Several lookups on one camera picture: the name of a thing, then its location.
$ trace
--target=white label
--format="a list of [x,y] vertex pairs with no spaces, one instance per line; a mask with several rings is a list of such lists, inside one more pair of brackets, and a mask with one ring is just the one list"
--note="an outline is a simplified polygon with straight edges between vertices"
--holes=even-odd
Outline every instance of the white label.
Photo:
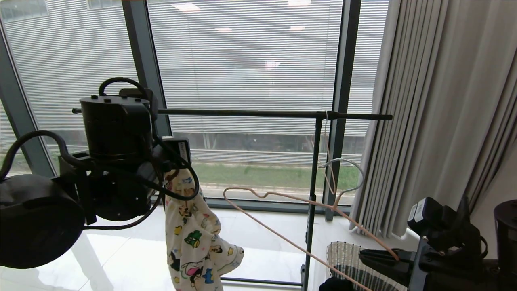
[[187,146],[185,145],[185,143],[184,142],[180,142],[178,147],[179,147],[179,155],[184,160],[186,160],[187,162],[190,163],[190,161],[188,160],[189,159],[189,155],[187,154]]
[[415,222],[419,222],[423,220],[423,207],[425,205],[425,198],[420,200],[417,205],[417,210],[415,212]]
[[413,207],[411,207],[411,212],[409,213],[409,217],[407,219],[408,222],[412,221],[413,218],[415,217],[415,211],[417,211],[417,205],[418,205],[418,203],[413,205]]

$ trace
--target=clothes rack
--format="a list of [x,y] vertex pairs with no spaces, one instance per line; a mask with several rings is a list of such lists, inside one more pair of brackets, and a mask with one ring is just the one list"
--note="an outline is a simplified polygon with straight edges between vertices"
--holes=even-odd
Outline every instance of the clothes rack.
[[[73,108],[72,113],[81,113],[80,108]],[[393,116],[388,114],[367,114],[367,113],[340,113],[335,111],[264,111],[264,110],[205,110],[205,109],[158,109],[158,114],[167,115],[200,115],[200,116],[226,116],[226,117],[274,117],[274,118],[309,118],[316,120],[314,151],[312,155],[311,184],[309,189],[309,200],[316,201],[316,173],[318,158],[320,154],[321,132],[324,120],[355,119],[355,120],[392,120]],[[314,217],[316,206],[309,205],[307,217],[307,231],[305,242],[307,251],[312,249],[312,235],[314,232]],[[273,284],[284,286],[300,286],[302,291],[308,290],[309,270],[311,257],[306,255],[305,264],[300,268],[300,282],[284,282],[270,280],[254,280],[241,278],[222,277],[223,281]]]

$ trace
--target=clothes hanger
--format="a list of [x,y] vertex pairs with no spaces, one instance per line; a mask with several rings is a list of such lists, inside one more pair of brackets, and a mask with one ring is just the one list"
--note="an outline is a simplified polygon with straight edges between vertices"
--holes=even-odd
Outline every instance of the clothes hanger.
[[[270,232],[274,233],[275,235],[277,235],[278,237],[280,237],[281,239],[283,239],[284,241],[288,242],[290,245],[294,246],[295,248],[299,249],[300,251],[304,252],[306,255],[310,256],[311,258],[315,259],[316,261],[320,262],[321,264],[323,264],[324,266],[326,266],[327,268],[331,269],[332,271],[336,272],[337,274],[339,275],[342,275],[344,278],[346,278],[347,280],[351,281],[352,283],[356,284],[357,286],[361,287],[362,289],[364,289],[365,291],[373,291],[369,288],[367,288],[366,286],[362,285],[361,283],[355,281],[354,279],[352,279],[351,277],[349,277],[348,275],[344,274],[343,272],[341,272],[340,270],[334,268],[333,266],[327,264],[324,260],[316,257],[315,255],[311,254],[310,252],[308,252],[306,249],[300,247],[299,245],[295,244],[294,242],[292,242],[291,240],[289,240],[288,238],[286,238],[285,236],[281,235],[280,233],[276,232],[274,229],[270,228],[269,226],[267,226],[266,224],[264,224],[263,222],[261,222],[260,220],[256,219],[255,217],[253,217],[251,214],[249,214],[248,212],[246,212],[244,209],[242,209],[241,207],[239,207],[237,204],[233,203],[231,200],[229,200],[227,197],[226,197],[226,192],[228,190],[246,190],[246,191],[250,191],[251,193],[253,193],[256,197],[258,198],[261,198],[261,199],[264,199],[266,198],[267,196],[269,195],[277,195],[277,196],[282,196],[282,197],[286,197],[286,198],[290,198],[290,199],[294,199],[294,200],[299,200],[299,201],[303,201],[303,202],[306,202],[306,203],[309,203],[309,204],[312,204],[312,205],[316,205],[316,206],[320,206],[320,207],[323,207],[323,208],[328,208],[332,211],[335,211],[337,212],[338,214],[340,214],[342,217],[346,218],[347,220],[349,220],[351,223],[353,223],[355,226],[357,226],[359,229],[361,229],[363,232],[365,232],[369,237],[371,237],[373,240],[375,240],[379,245],[381,245],[386,251],[388,251],[391,256],[393,256],[393,258],[396,260],[396,261],[400,261],[400,258],[398,257],[398,255],[392,250],[390,249],[384,242],[382,242],[379,238],[377,238],[376,236],[374,236],[373,234],[371,234],[368,230],[366,230],[363,226],[361,226],[359,223],[357,223],[355,220],[353,220],[352,218],[350,218],[348,215],[346,215],[345,213],[343,213],[339,208],[338,208],[338,204],[339,204],[339,200],[341,199],[341,196],[346,193],[346,192],[350,192],[350,191],[353,191],[353,190],[356,190],[356,189],[359,189],[363,182],[364,182],[364,172],[362,171],[361,167],[359,167],[359,165],[357,165],[355,162],[352,162],[352,161],[349,161],[345,158],[335,158],[335,159],[332,159],[330,161],[328,161],[325,165],[323,166],[318,166],[318,168],[326,168],[328,167],[330,164],[334,163],[334,162],[338,162],[338,161],[345,161],[345,162],[349,162],[351,163],[352,165],[354,165],[355,167],[357,167],[359,169],[359,171],[361,172],[361,182],[359,183],[359,185],[357,185],[356,187],[354,188],[350,188],[350,189],[346,189],[344,191],[342,191],[339,196],[337,197],[336,201],[334,202],[333,205],[327,205],[327,204],[323,204],[323,203],[319,203],[319,202],[316,202],[316,201],[311,201],[311,200],[307,200],[307,199],[303,199],[303,198],[299,198],[299,197],[295,197],[295,196],[292,196],[292,195],[288,195],[288,194],[282,194],[282,193],[277,193],[277,192],[272,192],[272,191],[269,191],[267,192],[266,194],[264,194],[263,196],[259,195],[255,190],[253,190],[252,188],[249,188],[249,187],[227,187],[226,189],[224,189],[223,191],[223,197],[224,197],[224,200],[226,200],[230,205],[232,205],[235,209],[239,210],[240,212],[244,213],[246,216],[248,216],[249,218],[253,219],[254,221],[256,221],[257,223],[259,223],[260,225],[264,226],[266,229],[268,229]],[[330,185],[330,182],[329,182],[329,179],[327,177],[327,175],[325,175],[325,181],[327,182],[327,185],[330,189],[330,191],[335,195],[336,194],[336,179],[334,177],[334,173],[333,171],[331,171],[331,174],[332,174],[332,180],[334,181],[334,187],[332,187]]]

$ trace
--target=cartoon print shirt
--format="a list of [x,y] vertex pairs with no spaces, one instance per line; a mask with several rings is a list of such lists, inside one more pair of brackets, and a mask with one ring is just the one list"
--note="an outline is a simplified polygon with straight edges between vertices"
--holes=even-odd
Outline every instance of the cartoon print shirt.
[[[165,187],[183,196],[194,192],[192,175],[181,169],[165,174]],[[223,290],[221,276],[240,265],[244,250],[219,237],[221,223],[201,190],[190,201],[165,197],[167,263],[177,291]]]

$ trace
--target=corrugated metal wall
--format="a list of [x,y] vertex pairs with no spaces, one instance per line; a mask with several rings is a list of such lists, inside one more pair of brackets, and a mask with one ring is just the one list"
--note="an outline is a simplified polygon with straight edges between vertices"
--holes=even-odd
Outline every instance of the corrugated metal wall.
[[[194,3],[200,12],[149,4],[169,107],[330,109],[342,0],[312,0],[296,8],[286,0]],[[387,6],[387,0],[362,1],[349,112],[371,111]],[[47,0],[47,8],[48,16],[6,23],[9,44],[39,128],[82,130],[81,117],[70,113],[80,98],[96,94],[109,77],[136,79],[123,11],[89,10],[86,0]],[[305,29],[291,31],[291,25]],[[216,30],[225,27],[232,31]],[[271,62],[280,64],[266,69]],[[347,121],[346,134],[364,136],[367,125]],[[172,117],[171,126],[176,132],[314,132],[313,121],[296,119]],[[11,139],[4,129],[1,137],[2,144]],[[249,156],[199,155],[221,161]],[[264,153],[262,158],[278,157]]]

